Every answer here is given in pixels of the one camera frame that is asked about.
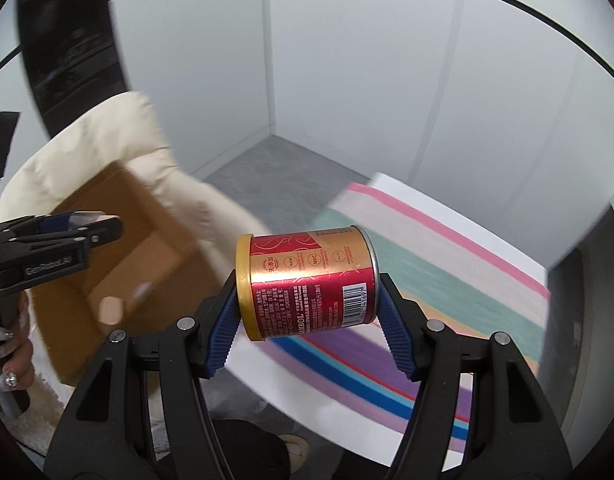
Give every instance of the hand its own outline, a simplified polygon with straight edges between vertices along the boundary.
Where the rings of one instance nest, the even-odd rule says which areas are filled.
[[[2,365],[0,390],[26,390],[34,382],[34,366],[31,357],[34,347],[29,341],[29,304],[27,295],[20,294],[18,319],[10,330],[0,327],[0,359],[13,354]]]

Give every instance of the pink stripe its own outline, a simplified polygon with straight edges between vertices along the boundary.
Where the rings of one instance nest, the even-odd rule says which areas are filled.
[[[428,229],[431,229],[441,236],[444,236],[447,238],[447,240],[450,240],[460,247],[465,248],[470,253],[475,254],[482,260],[485,260],[487,263],[490,263],[491,265],[502,270],[505,274],[509,274],[512,278],[522,283],[524,286],[530,288],[534,292],[538,292],[538,294],[540,294],[543,298],[549,299],[549,291],[547,288],[534,280],[531,276],[525,274],[517,267],[514,267],[508,261],[503,260],[500,256],[487,251],[484,247],[481,247],[472,240],[469,240],[466,236],[461,235],[436,219],[431,218],[421,211],[418,211],[418,209],[415,209],[378,189],[364,186],[363,184],[358,184],[357,182],[352,182],[349,184],[349,186],[347,186],[347,190],[375,198],[378,202],[381,202],[385,206],[421,223]]]
[[[283,351],[279,346],[269,341],[265,341],[258,343],[257,348],[260,348],[267,356],[276,361],[288,372],[292,373],[309,386],[321,391],[327,397],[340,402],[340,404],[343,406],[354,410],[354,412],[360,413],[369,420],[377,422],[390,430],[397,431],[398,433],[405,433],[408,423],[407,420],[394,415],[393,413],[389,413],[375,404],[361,399],[350,391],[345,390],[342,386],[339,386],[329,379],[324,378],[307,365],[287,354],[287,352]],[[449,449],[459,453],[464,452],[464,446],[465,441],[460,440],[459,438],[452,437],[449,443]]]

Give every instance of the barcode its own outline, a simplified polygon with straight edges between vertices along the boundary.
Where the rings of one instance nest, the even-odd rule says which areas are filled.
[[[343,286],[343,323],[342,326],[357,325],[363,322],[367,312],[367,284]]]

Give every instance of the silver can rim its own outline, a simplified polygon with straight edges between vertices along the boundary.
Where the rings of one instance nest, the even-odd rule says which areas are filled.
[[[371,323],[373,322],[374,319],[376,319],[376,316],[378,316],[378,303],[380,301],[380,271],[378,270],[378,258],[376,258],[376,253],[373,250],[372,241],[369,238],[369,235],[366,233],[366,231],[359,225],[353,224],[352,227],[355,227],[356,229],[360,231],[360,234],[362,235],[362,238],[364,239],[364,243],[367,245],[367,249],[369,249],[369,256],[372,260],[373,282],[375,283],[376,300],[373,305],[372,318],[369,320],[369,323]]]

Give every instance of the purple stripe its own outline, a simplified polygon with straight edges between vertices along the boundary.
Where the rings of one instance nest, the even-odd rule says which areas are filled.
[[[287,352],[282,350],[278,345],[270,341],[264,341],[258,343],[257,348],[260,348],[267,356],[276,361],[285,370],[298,377],[301,381],[321,391],[327,397],[340,402],[343,406],[354,410],[354,412],[360,413],[369,420],[377,422],[390,430],[397,431],[398,433],[405,433],[407,429],[407,420],[386,412],[375,404],[367,402],[332,381],[325,379],[319,373],[287,354]],[[449,449],[452,451],[463,453],[464,446],[465,441],[454,437],[450,439]]]
[[[349,328],[330,332],[314,332],[302,336],[308,342],[321,346],[335,358],[362,370],[370,378],[375,378],[391,388],[416,398],[418,383],[412,383],[396,368],[391,353],[372,343]],[[465,388],[458,391],[456,414],[469,420],[471,411],[471,392]]]

